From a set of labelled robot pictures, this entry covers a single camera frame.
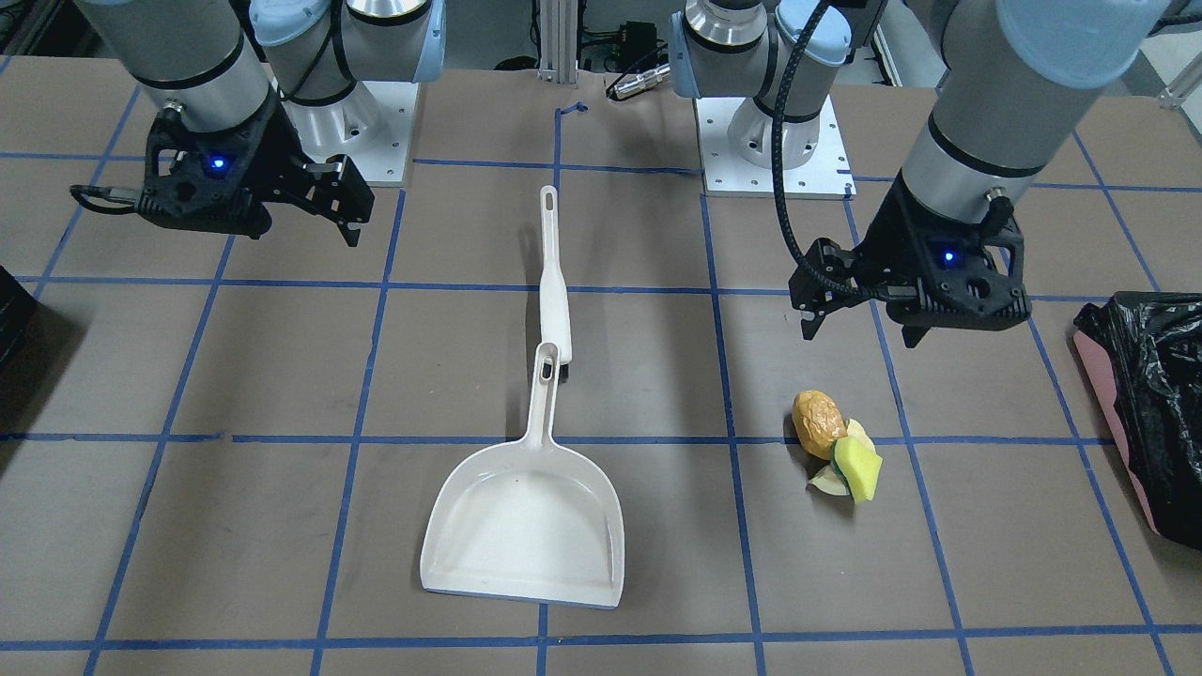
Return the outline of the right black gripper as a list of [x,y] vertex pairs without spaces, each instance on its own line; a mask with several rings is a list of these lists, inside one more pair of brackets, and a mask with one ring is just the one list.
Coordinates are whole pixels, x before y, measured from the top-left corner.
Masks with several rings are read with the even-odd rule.
[[136,214],[162,229],[245,237],[270,231],[268,202],[292,204],[334,223],[347,247],[361,243],[375,201],[371,188],[347,155],[309,158],[275,91],[226,130],[188,130],[184,111],[171,100],[155,115],[142,186],[76,184],[77,204],[106,215]]

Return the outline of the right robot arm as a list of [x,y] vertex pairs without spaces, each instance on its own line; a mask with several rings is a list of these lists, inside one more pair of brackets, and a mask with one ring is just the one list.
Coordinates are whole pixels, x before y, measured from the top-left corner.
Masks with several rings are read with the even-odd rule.
[[399,91],[438,81],[442,1],[82,1],[156,106],[137,188],[75,185],[87,210],[252,239],[269,204],[349,247],[407,156]]

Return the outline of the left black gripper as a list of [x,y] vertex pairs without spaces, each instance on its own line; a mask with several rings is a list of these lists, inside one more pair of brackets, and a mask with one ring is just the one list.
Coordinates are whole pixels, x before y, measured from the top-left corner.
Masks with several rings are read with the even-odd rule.
[[833,312],[865,300],[883,303],[909,349],[935,327],[1000,332],[1027,322],[1025,241],[1014,204],[999,189],[982,198],[978,223],[956,223],[920,204],[897,177],[857,247],[816,239],[789,281],[803,339],[813,340]]

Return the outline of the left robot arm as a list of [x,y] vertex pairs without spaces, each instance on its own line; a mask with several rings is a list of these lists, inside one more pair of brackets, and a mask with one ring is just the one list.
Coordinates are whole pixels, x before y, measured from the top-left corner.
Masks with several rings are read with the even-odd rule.
[[938,102],[851,250],[795,241],[784,171],[807,158],[850,16],[874,1],[688,1],[672,16],[670,73],[684,97],[738,96],[740,154],[769,171],[789,281],[807,339],[841,308],[879,300],[908,346],[928,330],[1008,330],[1031,309],[1023,192],[1143,38],[1194,29],[1197,1],[914,1],[948,73]]

